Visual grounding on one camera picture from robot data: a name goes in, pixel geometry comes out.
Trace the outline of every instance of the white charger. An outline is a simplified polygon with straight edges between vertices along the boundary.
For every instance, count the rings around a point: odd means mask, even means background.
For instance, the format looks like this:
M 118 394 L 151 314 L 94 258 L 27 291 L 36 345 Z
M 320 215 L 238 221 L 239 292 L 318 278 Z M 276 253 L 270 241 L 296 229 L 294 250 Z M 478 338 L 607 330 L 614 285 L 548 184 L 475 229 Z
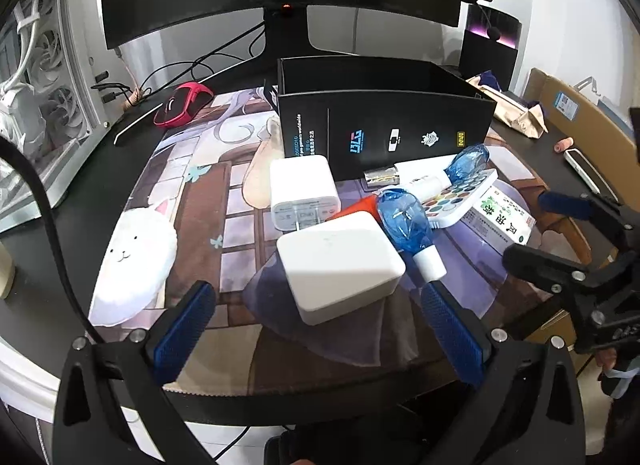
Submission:
M 290 232 L 276 245 L 300 317 L 311 326 L 391 295 L 405 270 L 364 210 Z
M 270 177 L 271 219 L 278 230 L 318 225 L 340 212 L 340 198 L 324 156 L 275 159 Z

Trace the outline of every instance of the monitor stand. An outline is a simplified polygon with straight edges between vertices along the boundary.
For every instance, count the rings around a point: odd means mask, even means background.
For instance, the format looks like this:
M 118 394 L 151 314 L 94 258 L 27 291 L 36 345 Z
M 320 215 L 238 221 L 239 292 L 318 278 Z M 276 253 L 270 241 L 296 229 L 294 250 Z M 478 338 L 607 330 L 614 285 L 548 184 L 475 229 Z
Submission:
M 217 93 L 278 83 L 278 59 L 314 55 L 336 55 L 309 42 L 306 6 L 264 8 L 264 50 L 260 55 L 235 64 L 204 83 Z

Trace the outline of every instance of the white wall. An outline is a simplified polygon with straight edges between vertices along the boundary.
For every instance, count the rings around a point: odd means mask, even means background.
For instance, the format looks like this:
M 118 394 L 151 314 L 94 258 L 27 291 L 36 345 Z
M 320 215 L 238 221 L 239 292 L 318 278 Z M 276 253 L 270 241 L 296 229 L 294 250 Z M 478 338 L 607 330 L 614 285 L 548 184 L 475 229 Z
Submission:
M 531 14 L 516 92 L 537 67 L 570 85 L 593 76 L 599 93 L 621 109 L 629 107 L 636 31 L 618 0 L 533 0 Z M 583 93 L 597 98 L 589 90 Z
M 635 30 L 618 0 L 494 0 L 488 6 L 522 23 L 520 48 L 510 89 L 522 93 L 529 71 L 538 67 L 575 84 L 593 76 L 600 93 L 621 108 L 633 95 L 632 39 Z M 354 41 L 354 8 L 309 8 L 309 36 L 318 48 L 362 55 L 380 55 L 457 64 L 468 5 L 462 4 L 456 28 L 393 13 L 359 10 Z M 122 50 L 139 82 L 153 69 L 170 62 L 193 60 L 260 22 L 259 9 L 210 16 L 151 33 Z M 249 42 L 258 32 L 225 51 L 247 58 Z M 257 54 L 263 38 L 255 44 Z M 207 63 L 215 71 L 235 61 L 221 56 Z M 180 66 L 152 78 L 157 86 L 177 74 Z M 197 68 L 197 76 L 205 76 Z

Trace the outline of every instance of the silver cap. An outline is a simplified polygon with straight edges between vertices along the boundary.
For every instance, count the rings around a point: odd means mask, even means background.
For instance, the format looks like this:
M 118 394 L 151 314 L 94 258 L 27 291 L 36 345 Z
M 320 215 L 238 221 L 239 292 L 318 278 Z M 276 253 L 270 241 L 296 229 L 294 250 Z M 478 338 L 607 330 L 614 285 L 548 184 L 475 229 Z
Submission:
M 395 167 L 372 169 L 364 172 L 364 181 L 367 185 L 367 190 L 373 190 L 387 185 L 400 184 L 400 175 Z

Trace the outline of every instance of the paint palette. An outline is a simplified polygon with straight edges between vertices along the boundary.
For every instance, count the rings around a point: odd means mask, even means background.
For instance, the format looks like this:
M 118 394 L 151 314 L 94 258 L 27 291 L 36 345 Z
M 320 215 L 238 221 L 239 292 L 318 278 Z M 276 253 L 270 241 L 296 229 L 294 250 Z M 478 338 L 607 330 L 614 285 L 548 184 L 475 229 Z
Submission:
M 460 221 L 497 178 L 495 169 L 481 171 L 423 203 L 431 228 L 447 228 Z

